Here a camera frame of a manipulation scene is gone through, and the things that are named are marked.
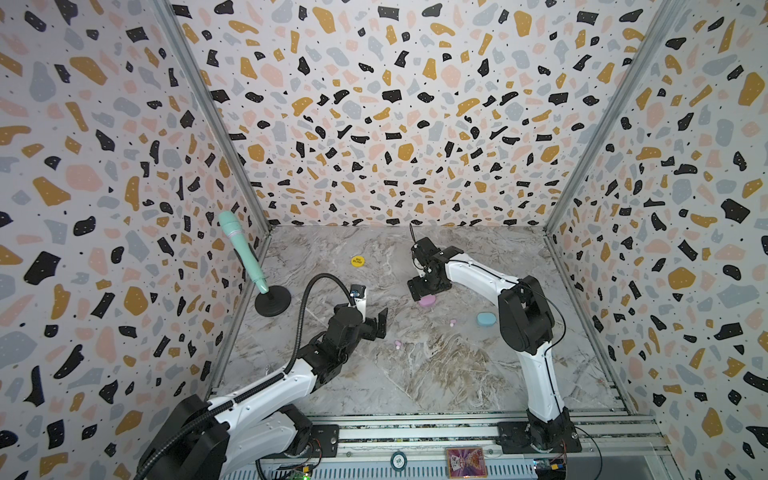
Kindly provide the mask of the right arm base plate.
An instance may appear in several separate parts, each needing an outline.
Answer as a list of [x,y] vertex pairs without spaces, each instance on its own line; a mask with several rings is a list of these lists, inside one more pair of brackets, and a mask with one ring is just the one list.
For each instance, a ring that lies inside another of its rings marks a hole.
[[495,443],[504,454],[571,454],[582,451],[572,423],[499,422],[497,431]]

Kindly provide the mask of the blue earbud case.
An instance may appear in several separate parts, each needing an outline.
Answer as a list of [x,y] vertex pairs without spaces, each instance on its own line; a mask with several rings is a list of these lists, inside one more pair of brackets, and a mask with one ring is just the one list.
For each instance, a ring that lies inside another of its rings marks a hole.
[[498,320],[497,316],[491,312],[481,312],[476,317],[477,324],[481,327],[490,327],[495,325]]

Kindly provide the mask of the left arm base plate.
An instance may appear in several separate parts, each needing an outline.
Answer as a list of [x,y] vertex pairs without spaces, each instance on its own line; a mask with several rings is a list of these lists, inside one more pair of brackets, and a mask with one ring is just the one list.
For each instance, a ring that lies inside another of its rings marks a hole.
[[301,430],[286,451],[267,455],[266,459],[335,458],[339,441],[338,424],[314,424],[310,430]]

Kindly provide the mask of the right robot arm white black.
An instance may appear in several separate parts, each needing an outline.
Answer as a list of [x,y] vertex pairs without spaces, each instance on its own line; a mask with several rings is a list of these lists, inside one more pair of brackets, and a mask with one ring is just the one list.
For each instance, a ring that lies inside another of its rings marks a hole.
[[408,281],[415,301],[460,284],[497,307],[500,335],[518,355],[527,388],[530,442],[539,451],[560,445],[572,434],[573,423],[552,366],[555,317],[539,281],[503,274],[427,238],[411,247],[411,259],[418,271]]

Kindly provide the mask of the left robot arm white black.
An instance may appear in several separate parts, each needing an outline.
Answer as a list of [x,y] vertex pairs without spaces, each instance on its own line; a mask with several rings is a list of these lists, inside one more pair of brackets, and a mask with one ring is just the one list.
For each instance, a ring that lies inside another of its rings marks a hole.
[[182,400],[140,457],[136,478],[219,479],[264,457],[300,456],[313,424],[297,401],[334,379],[360,341],[385,338],[387,318],[387,310],[371,318],[358,307],[338,305],[327,329],[299,349],[289,372],[211,400]]

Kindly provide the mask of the pink earbud case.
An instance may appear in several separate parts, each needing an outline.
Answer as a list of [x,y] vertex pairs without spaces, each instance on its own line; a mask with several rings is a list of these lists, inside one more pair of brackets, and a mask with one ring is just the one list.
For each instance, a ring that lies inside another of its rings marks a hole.
[[435,296],[435,295],[426,295],[426,296],[423,296],[423,297],[422,297],[422,298],[421,298],[421,299],[418,301],[418,304],[419,304],[421,307],[424,307],[424,308],[428,308],[428,307],[431,307],[431,306],[433,306],[433,305],[436,303],[436,300],[437,300],[437,298],[436,298],[436,296]]

